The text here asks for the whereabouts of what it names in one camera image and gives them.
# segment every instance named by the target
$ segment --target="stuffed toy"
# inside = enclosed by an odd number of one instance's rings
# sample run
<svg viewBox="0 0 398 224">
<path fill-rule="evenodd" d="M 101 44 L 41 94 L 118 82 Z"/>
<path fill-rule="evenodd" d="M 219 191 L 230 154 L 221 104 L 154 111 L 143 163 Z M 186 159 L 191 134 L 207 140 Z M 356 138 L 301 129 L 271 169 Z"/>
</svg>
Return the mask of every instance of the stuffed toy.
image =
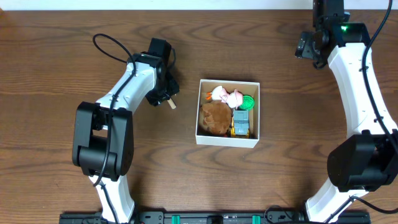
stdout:
<svg viewBox="0 0 398 224">
<path fill-rule="evenodd" d="M 231 118 L 231 108 L 221 100 L 205 103 L 199 109 L 199 126 L 217 136 L 226 134 Z"/>
<path fill-rule="evenodd" d="M 221 102 L 228 104 L 230 108 L 237 109 L 243 104 L 243 95 L 237 89 L 229 94 L 222 86 L 216 87 L 213 91 L 207 93 L 209 95 L 206 100 L 221 100 Z"/>
</svg>

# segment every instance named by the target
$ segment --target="green clip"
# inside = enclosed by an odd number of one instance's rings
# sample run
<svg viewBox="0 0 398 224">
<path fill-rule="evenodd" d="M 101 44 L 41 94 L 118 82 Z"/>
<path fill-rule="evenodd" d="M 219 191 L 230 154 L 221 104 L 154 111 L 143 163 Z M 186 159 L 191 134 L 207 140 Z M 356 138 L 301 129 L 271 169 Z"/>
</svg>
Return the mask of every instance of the green clip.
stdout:
<svg viewBox="0 0 398 224">
<path fill-rule="evenodd" d="M 172 216 L 172 224 L 180 224 L 180 216 L 179 215 Z"/>
<path fill-rule="evenodd" d="M 253 215 L 253 224 L 261 224 L 261 217 L 259 215 Z"/>
</svg>

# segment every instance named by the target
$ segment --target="pink toy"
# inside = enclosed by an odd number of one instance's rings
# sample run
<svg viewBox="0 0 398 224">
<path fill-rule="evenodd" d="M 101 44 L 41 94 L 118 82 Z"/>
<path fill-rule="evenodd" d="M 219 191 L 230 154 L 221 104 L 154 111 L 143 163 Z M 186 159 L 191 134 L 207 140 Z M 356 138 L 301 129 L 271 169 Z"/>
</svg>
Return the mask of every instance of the pink toy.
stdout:
<svg viewBox="0 0 398 224">
<path fill-rule="evenodd" d="M 228 92 L 222 86 L 216 87 L 212 92 L 207 93 L 209 95 L 206 100 L 221 100 L 221 102 L 228 104 L 230 108 L 237 109 L 243 104 L 243 95 L 237 89 L 233 93 Z"/>
</svg>

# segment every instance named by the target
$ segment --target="wooden stick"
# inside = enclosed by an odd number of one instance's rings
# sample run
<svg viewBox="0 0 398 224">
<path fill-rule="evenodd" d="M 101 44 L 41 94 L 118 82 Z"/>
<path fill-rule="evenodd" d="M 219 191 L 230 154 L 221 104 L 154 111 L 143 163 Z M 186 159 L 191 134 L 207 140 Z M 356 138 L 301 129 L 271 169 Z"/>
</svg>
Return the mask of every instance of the wooden stick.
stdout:
<svg viewBox="0 0 398 224">
<path fill-rule="evenodd" d="M 172 108 L 172 109 L 175 109 L 177 106 L 175 105 L 175 103 L 174 103 L 174 101 L 173 101 L 173 99 L 170 97 L 170 99 L 169 100 L 167 100 L 167 102 L 169 103 L 169 105 L 170 105 L 170 107 Z"/>
</svg>

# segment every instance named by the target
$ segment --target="cable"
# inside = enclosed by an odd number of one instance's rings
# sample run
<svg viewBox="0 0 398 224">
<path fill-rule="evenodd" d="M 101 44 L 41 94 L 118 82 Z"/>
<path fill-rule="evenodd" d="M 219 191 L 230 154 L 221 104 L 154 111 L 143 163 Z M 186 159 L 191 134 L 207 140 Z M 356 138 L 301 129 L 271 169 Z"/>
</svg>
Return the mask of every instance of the cable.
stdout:
<svg viewBox="0 0 398 224">
<path fill-rule="evenodd" d="M 332 220 L 336 215 L 338 215 L 341 211 L 343 211 L 350 202 L 353 202 L 353 199 L 348 198 L 347 201 L 345 201 L 333 214 L 329 216 L 329 218 L 325 221 L 325 223 L 329 223 L 330 220 Z"/>
<path fill-rule="evenodd" d="M 109 57 L 111 57 L 113 59 L 116 59 L 116 60 L 118 60 L 120 62 L 127 63 L 126 61 L 123 61 L 123 60 L 121 60 L 121 59 L 119 59 L 117 57 L 114 57 L 114 56 L 106 53 L 104 50 L 102 50 L 96 43 L 96 38 L 98 36 L 103 36 L 105 38 L 108 38 L 109 40 L 112 40 L 116 44 L 118 44 L 129 55 L 129 58 L 131 60 L 132 66 L 133 66 L 133 69 L 132 69 L 131 75 L 128 76 L 126 81 L 119 87 L 119 89 L 116 91 L 116 93 L 112 95 L 112 101 L 111 101 L 111 105 L 109 106 L 109 115 L 108 115 L 108 136 L 107 136 L 107 140 L 106 140 L 106 152 L 105 152 L 105 157 L 104 157 L 104 162 L 103 162 L 103 165 L 102 165 L 102 168 L 101 168 L 101 172 L 99 173 L 96 182 L 93 184 L 94 187 L 97 186 L 101 182 L 101 179 L 102 179 L 102 177 L 104 176 L 104 173 L 105 173 L 106 164 L 108 163 L 109 153 L 110 153 L 110 150 L 111 150 L 111 131 L 112 131 L 112 122 L 113 122 L 112 113 L 113 113 L 114 102 L 117 100 L 117 98 L 119 96 L 119 93 L 122 91 L 122 89 L 133 78 L 133 76 L 136 75 L 136 70 L 137 70 L 136 63 L 133 60 L 130 51 L 128 51 L 128 49 L 125 48 L 125 46 L 123 46 L 123 44 L 121 44 L 119 41 L 117 41 L 116 39 L 114 39 L 114 38 L 112 38 L 112 37 L 110 37 L 110 36 L 108 36 L 106 34 L 95 34 L 93 36 L 93 43 L 94 43 L 95 47 L 99 51 L 101 51 L 102 53 L 104 53 L 105 55 L 107 55 L 107 56 L 109 56 Z"/>
<path fill-rule="evenodd" d="M 116 224 L 119 224 L 118 218 L 117 218 L 117 216 L 116 216 L 116 211 L 115 211 L 113 205 L 111 204 L 111 200 L 109 199 L 108 190 L 106 190 L 106 187 L 105 187 L 104 184 L 100 183 L 100 186 L 101 186 L 101 189 L 104 191 L 105 198 L 106 198 L 106 202 L 108 203 L 108 205 L 109 205 L 109 207 L 110 207 L 110 209 L 111 209 L 111 211 L 112 211 L 113 218 L 114 218 L 114 222 L 115 222 Z"/>
<path fill-rule="evenodd" d="M 372 205 L 371 203 L 369 203 L 369 202 L 367 202 L 367 201 L 361 199 L 360 197 L 351 196 L 350 198 L 355 199 L 355 200 L 358 200 L 358 201 L 362 202 L 363 204 L 365 204 L 366 206 L 368 206 L 369 208 L 371 208 L 371 209 L 373 209 L 373 210 L 375 210 L 375 211 L 377 211 L 377 212 L 383 213 L 383 214 L 388 214 L 388 215 L 390 215 L 390 214 L 396 214 L 396 213 L 398 213 L 398 208 L 393 209 L 393 210 L 384 210 L 384 209 L 381 209 L 381 208 L 378 208 L 378 207 Z"/>
<path fill-rule="evenodd" d="M 383 21 L 381 22 L 381 24 L 380 24 L 379 28 L 377 29 L 377 31 L 374 33 L 370 43 L 365 48 L 365 51 L 364 51 L 363 57 L 362 57 L 362 73 L 363 73 L 363 80 L 365 82 L 366 91 L 368 93 L 369 100 L 370 100 L 370 102 L 372 104 L 372 108 L 373 108 L 374 114 L 376 115 L 376 119 L 379 122 L 381 129 L 386 134 L 386 136 L 387 136 L 388 140 L 390 141 L 392 147 L 394 148 L 394 150 L 398 154 L 397 144 L 396 144 L 395 140 L 392 138 L 392 136 L 391 136 L 390 132 L 388 131 L 388 129 L 386 128 L 386 125 L 384 124 L 384 122 L 383 122 L 383 120 L 382 120 L 382 118 L 380 116 L 379 110 L 377 109 L 376 102 L 374 101 L 374 98 L 373 98 L 373 95 L 372 95 L 372 91 L 371 91 L 371 87 L 369 85 L 368 74 L 367 74 L 367 66 L 366 66 L 366 57 L 368 56 L 368 52 L 369 52 L 374 40 L 376 40 L 377 35 L 379 35 L 381 29 L 383 28 L 384 24 L 386 23 L 389 15 L 390 15 L 390 12 L 391 12 L 391 7 L 392 7 L 392 0 L 389 1 L 387 12 L 386 12 L 386 15 L 384 16 Z"/>
<path fill-rule="evenodd" d="M 130 57 L 130 59 L 132 60 L 132 56 L 131 56 L 131 54 L 129 53 L 129 51 L 128 51 L 122 44 L 120 44 L 116 39 L 114 39 L 114 38 L 112 38 L 112 37 L 110 37 L 110 36 L 108 36 L 108 35 L 106 35 L 106 34 L 95 34 L 95 35 L 93 36 L 93 43 L 94 43 L 94 46 L 95 46 L 100 52 L 104 53 L 105 55 L 107 55 L 107 56 L 109 56 L 109 57 L 111 57 L 111 58 L 113 58 L 113 59 L 115 59 L 115 60 L 118 60 L 118 61 L 120 61 L 120 62 L 127 63 L 125 60 L 121 60 L 120 58 L 117 58 L 117 57 L 115 57 L 115 56 L 113 56 L 113 55 L 110 55 L 110 54 L 108 54 L 107 52 L 105 52 L 103 49 L 101 49 L 101 47 L 99 47 L 98 44 L 97 44 L 97 42 L 95 41 L 95 39 L 97 38 L 97 36 L 106 37 L 106 38 L 108 38 L 109 40 L 112 40 L 113 42 L 117 43 L 121 48 L 123 48 L 123 50 L 125 50 L 125 51 L 127 52 L 127 54 L 129 54 L 129 57 Z"/>
<path fill-rule="evenodd" d="M 268 213 L 267 213 L 267 212 L 268 212 L 268 210 L 269 210 L 270 208 L 279 208 L 279 209 L 281 209 L 282 212 L 284 212 L 284 213 L 286 214 L 287 218 L 293 220 L 293 218 L 284 210 L 284 208 L 282 208 L 282 207 L 279 206 L 279 205 L 271 205 L 271 206 L 268 207 L 267 210 L 264 212 L 264 218 L 266 218 L 267 221 L 269 221 L 269 220 L 268 220 Z"/>
</svg>

